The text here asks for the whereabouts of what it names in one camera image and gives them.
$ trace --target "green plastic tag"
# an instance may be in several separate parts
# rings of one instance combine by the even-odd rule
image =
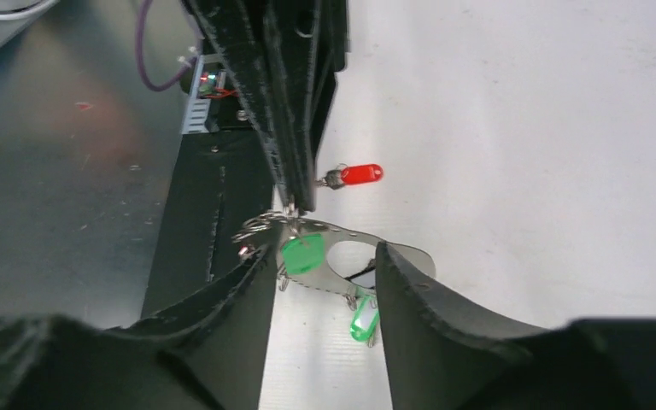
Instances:
[[[281,252],[285,272],[288,275],[302,275],[323,265],[325,241],[320,234],[297,237],[288,241]]]
[[[378,324],[378,302],[376,296],[369,295],[360,299],[351,322],[351,337],[357,342],[366,342]]]

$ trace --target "red plastic tag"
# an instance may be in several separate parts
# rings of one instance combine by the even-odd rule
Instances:
[[[346,185],[366,184],[380,181],[384,177],[384,169],[377,164],[346,167],[341,171],[341,179]]]

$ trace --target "purple cable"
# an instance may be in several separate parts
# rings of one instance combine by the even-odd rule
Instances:
[[[164,84],[156,85],[155,83],[152,82],[152,80],[149,79],[149,75],[147,74],[147,68],[144,66],[144,27],[147,25],[147,14],[149,13],[149,8],[152,6],[152,2],[153,0],[144,0],[142,4],[139,6],[139,15],[137,18],[137,30],[135,31],[134,54],[137,59],[137,71],[139,72],[139,78],[142,79],[144,85],[146,85],[147,88],[149,88],[152,91],[162,92],[172,87],[173,85],[177,84],[179,79],[185,73],[187,73],[187,70],[189,68],[187,66],[180,68],[179,71],[176,74],[174,74],[172,78],[167,80],[167,82],[165,82]],[[190,24],[192,31],[195,32],[195,38],[197,41],[196,48],[198,54],[200,54],[202,52],[202,41],[201,41],[202,36],[200,34],[200,31],[195,26],[194,22],[191,20],[182,2],[180,2],[179,5],[180,8],[182,8],[184,16],[187,19],[187,22]],[[194,66],[196,62],[197,62],[197,57],[190,58],[190,64]]]

